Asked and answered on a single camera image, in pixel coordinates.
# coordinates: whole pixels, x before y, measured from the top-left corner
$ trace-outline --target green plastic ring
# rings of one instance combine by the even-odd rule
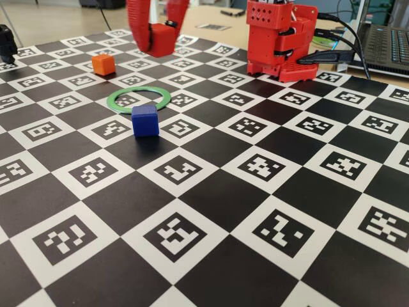
[[[171,101],[171,94],[163,89],[163,88],[157,88],[156,86],[135,86],[133,88],[123,88],[122,90],[116,91],[108,96],[107,103],[108,106],[112,109],[115,110],[119,113],[124,113],[124,114],[131,114],[132,109],[130,107],[120,107],[119,105],[116,104],[115,100],[122,94],[129,93],[130,91],[152,91],[154,93],[160,94],[163,99],[161,102],[156,104],[156,109],[159,111],[160,109],[163,109],[166,107],[168,103]]]

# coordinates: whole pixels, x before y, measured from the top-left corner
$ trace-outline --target laptop keyboard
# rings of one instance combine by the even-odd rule
[[[392,30],[392,61],[409,64],[409,31]]]

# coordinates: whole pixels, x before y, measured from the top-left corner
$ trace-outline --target red robotic base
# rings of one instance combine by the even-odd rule
[[[269,74],[281,82],[315,78],[318,64],[300,65],[297,60],[308,55],[317,16],[315,6],[248,0],[247,72]]]

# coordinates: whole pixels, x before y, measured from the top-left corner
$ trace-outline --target orange cube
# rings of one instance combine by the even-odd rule
[[[109,75],[115,72],[115,59],[108,54],[99,54],[92,57],[94,73],[98,75]]]

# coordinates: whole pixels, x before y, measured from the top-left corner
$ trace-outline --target blue cube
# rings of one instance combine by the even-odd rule
[[[158,110],[155,106],[133,107],[132,125],[135,136],[158,136]]]

